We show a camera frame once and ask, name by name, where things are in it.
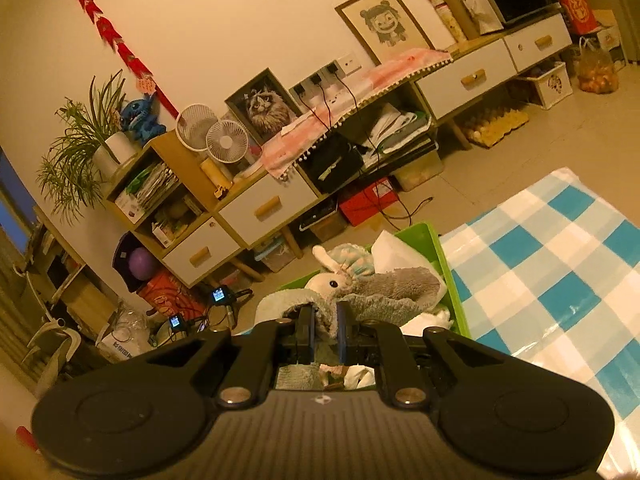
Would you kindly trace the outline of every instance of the cat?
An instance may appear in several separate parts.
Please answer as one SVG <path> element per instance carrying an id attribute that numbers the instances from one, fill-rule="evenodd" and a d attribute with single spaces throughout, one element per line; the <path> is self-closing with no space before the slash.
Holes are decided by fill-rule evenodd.
<path id="1" fill-rule="evenodd" d="M 246 102 L 246 111 L 251 124 L 264 140 L 271 139 L 295 118 L 282 97 L 266 86 L 263 90 L 252 91 Z"/>

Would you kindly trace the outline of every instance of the white drawer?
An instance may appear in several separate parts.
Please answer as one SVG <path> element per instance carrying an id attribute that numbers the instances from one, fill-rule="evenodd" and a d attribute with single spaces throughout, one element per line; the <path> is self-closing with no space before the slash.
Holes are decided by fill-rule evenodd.
<path id="1" fill-rule="evenodd" d="M 418 86 L 439 119 L 515 75 L 507 47 L 497 40 L 423 77 Z"/>
<path id="2" fill-rule="evenodd" d="M 504 38 L 518 72 L 571 45 L 560 14 L 537 22 Z"/>
<path id="3" fill-rule="evenodd" d="M 240 245 L 210 218 L 164 257 L 164 263 L 187 286 L 198 280 L 231 256 Z"/>
<path id="4" fill-rule="evenodd" d="M 247 246 L 280 227 L 316 200 L 295 170 L 282 182 L 267 174 L 220 210 L 222 218 Z"/>

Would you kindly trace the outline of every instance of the green plastic box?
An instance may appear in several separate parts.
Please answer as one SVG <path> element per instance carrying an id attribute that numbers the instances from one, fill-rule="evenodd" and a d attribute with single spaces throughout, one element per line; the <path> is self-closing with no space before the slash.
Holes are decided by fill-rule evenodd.
<path id="1" fill-rule="evenodd" d="M 405 244 L 411 246 L 427 258 L 431 262 L 431 265 L 433 265 L 444 278 L 445 283 L 447 283 L 447 293 L 440 300 L 440 303 L 449 308 L 451 319 L 454 320 L 451 330 L 464 337 L 471 338 L 469 326 L 466 323 L 465 312 L 462 309 L 462 303 L 460 303 L 460 297 L 456 289 L 456 283 L 453 281 L 453 275 L 449 269 L 447 259 L 444 257 L 444 252 L 442 251 L 436 230 L 431 224 L 420 222 L 412 227 L 398 231 L 396 237 L 400 238 Z M 281 286 L 279 290 L 285 290 L 286 288 L 304 288 L 306 282 L 319 272 L 321 271 L 316 270 L 316 272 L 312 272 L 293 282 L 286 283 Z"/>

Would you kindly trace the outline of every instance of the wooden drawer handle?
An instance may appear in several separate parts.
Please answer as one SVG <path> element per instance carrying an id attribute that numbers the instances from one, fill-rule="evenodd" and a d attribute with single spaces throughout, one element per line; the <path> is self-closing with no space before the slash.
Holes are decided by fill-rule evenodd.
<path id="1" fill-rule="evenodd" d="M 481 68 L 480 70 L 477 70 L 476 72 L 473 72 L 472 74 L 463 77 L 460 80 L 460 82 L 464 86 L 469 86 L 469 85 L 472 85 L 473 83 L 481 80 L 483 77 L 486 77 L 486 72 L 484 71 L 484 68 Z"/>
<path id="2" fill-rule="evenodd" d="M 269 200 L 268 202 L 265 202 L 258 209 L 256 209 L 254 212 L 254 215 L 256 218 L 260 218 L 261 216 L 266 216 L 281 205 L 282 205 L 282 202 L 280 202 L 280 197 L 276 195 L 271 200 Z"/>
<path id="3" fill-rule="evenodd" d="M 191 258 L 189 258 L 189 263 L 194 267 L 199 267 L 204 262 L 206 262 L 210 257 L 211 257 L 211 253 L 209 252 L 209 248 L 203 247 L 197 253 L 195 253 Z"/>
<path id="4" fill-rule="evenodd" d="M 544 48 L 546 46 L 549 46 L 553 42 L 554 42 L 554 39 L 551 37 L 550 34 L 547 34 L 546 36 L 542 36 L 542 38 L 538 38 L 535 41 L 536 47 L 538 47 L 538 48 Z"/>

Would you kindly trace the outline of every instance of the framed cartoon drawing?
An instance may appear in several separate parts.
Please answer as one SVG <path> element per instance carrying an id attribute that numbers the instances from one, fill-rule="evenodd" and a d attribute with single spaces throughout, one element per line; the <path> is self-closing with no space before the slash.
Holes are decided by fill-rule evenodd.
<path id="1" fill-rule="evenodd" d="M 335 10 L 376 64 L 410 48 L 433 48 L 402 0 L 349 0 Z"/>
<path id="2" fill-rule="evenodd" d="M 264 144 L 300 115 L 300 109 L 268 68 L 226 99 L 254 139 Z"/>

